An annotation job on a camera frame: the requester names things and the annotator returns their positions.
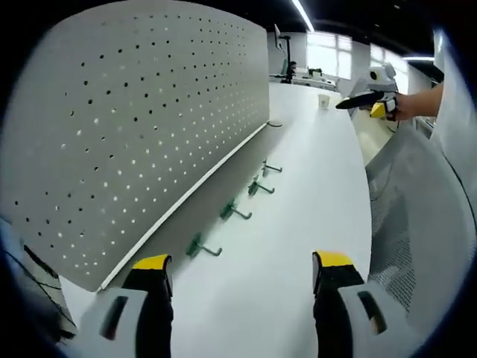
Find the window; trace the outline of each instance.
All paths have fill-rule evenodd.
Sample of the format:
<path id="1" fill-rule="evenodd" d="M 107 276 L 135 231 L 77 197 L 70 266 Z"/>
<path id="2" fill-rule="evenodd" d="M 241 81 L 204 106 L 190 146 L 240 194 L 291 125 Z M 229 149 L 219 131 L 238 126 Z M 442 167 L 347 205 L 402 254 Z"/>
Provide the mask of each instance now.
<path id="1" fill-rule="evenodd" d="M 408 63 L 404 61 L 398 54 L 388 51 L 382 47 L 371 44 L 371 66 L 382 66 L 386 62 L 393 65 L 396 70 L 397 89 L 404 94 L 408 94 L 409 76 Z"/>
<path id="2" fill-rule="evenodd" d="M 351 79 L 351 38 L 326 32 L 306 35 L 306 65 L 325 75 Z"/>

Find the hand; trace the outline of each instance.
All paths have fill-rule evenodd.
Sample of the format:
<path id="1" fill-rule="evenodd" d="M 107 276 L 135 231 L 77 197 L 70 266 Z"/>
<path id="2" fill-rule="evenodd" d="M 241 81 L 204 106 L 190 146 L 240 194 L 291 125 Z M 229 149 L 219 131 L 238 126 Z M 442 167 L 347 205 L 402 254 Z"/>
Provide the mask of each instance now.
<path id="1" fill-rule="evenodd" d="M 414 101 L 412 100 L 411 96 L 397 93 L 396 101 L 396 112 L 392 114 L 390 113 L 389 116 L 394 116 L 396 121 L 407 121 L 408 119 L 416 116 Z"/>

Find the pegboard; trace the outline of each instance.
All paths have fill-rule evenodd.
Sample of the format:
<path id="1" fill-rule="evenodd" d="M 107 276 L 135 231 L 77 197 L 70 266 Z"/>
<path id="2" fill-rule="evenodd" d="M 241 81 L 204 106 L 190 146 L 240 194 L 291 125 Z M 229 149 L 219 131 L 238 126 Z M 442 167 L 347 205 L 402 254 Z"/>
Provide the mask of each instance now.
<path id="1" fill-rule="evenodd" d="M 268 108 L 263 28 L 179 1 L 85 11 L 45 35 L 16 84 L 1 214 L 55 271 L 96 290 Z"/>

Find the white wall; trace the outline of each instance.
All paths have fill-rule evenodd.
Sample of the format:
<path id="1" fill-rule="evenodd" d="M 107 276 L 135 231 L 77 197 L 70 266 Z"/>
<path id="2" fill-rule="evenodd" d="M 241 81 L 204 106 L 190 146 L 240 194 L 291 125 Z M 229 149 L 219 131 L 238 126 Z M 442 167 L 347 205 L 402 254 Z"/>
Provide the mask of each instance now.
<path id="1" fill-rule="evenodd" d="M 298 67 L 306 68 L 306 34 L 291 32 L 282 35 L 290 36 L 291 60 L 297 62 Z M 280 73 L 283 66 L 285 54 L 275 47 L 275 36 L 273 33 L 267 34 L 268 43 L 268 71 L 269 73 Z M 342 95 L 348 95 L 354 87 L 356 81 L 367 71 L 370 66 L 370 46 L 364 43 L 353 41 L 351 49 L 351 79 L 347 80 L 335 76 L 330 79 L 338 80 L 338 91 Z M 421 71 L 409 66 L 409 87 L 408 93 L 415 93 L 431 88 L 431 79 Z"/>
<path id="2" fill-rule="evenodd" d="M 430 90 L 432 88 L 431 78 L 424 75 L 418 69 L 413 66 L 409 66 L 409 88 L 408 93 L 417 93 L 423 90 Z"/>

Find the desk surface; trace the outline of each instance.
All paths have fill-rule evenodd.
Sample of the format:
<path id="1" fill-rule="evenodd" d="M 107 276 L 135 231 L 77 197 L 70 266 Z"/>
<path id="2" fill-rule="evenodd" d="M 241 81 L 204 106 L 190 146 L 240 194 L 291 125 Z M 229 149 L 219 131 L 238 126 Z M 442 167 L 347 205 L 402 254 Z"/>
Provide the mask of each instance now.
<path id="1" fill-rule="evenodd" d="M 320 84 L 329 84 L 331 86 L 336 85 L 336 81 L 330 80 L 328 78 L 322 77 L 313 77 L 313 78 L 304 78 L 304 77 L 293 77 L 294 81 L 308 81 L 308 82 L 317 82 Z"/>
<path id="2" fill-rule="evenodd" d="M 291 128 L 269 155 L 281 174 L 269 195 L 239 196 L 253 212 L 218 222 L 201 253 L 174 274 L 173 357 L 316 357 L 312 252 L 348 254 L 369 271 L 371 214 L 364 164 L 340 95 L 270 84 L 271 119 Z M 330 108 L 318 109 L 318 93 Z"/>

